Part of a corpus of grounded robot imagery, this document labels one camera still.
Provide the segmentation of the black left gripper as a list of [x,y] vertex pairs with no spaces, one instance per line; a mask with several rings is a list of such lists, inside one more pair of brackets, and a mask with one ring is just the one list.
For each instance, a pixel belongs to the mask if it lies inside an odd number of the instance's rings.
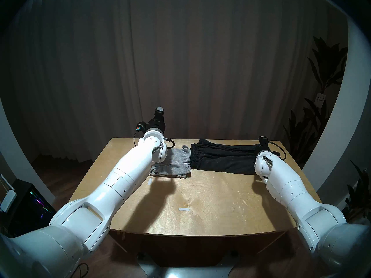
[[146,125],[147,131],[155,129],[161,133],[165,132],[166,125],[164,122],[164,109],[163,107],[156,107],[154,117]]

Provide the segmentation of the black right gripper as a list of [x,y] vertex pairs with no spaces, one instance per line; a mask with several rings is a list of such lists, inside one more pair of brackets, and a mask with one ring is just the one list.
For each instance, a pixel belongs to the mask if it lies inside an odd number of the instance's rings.
[[270,152],[270,148],[268,146],[268,138],[266,136],[259,136],[259,144],[256,147],[256,153],[259,154],[261,152]]

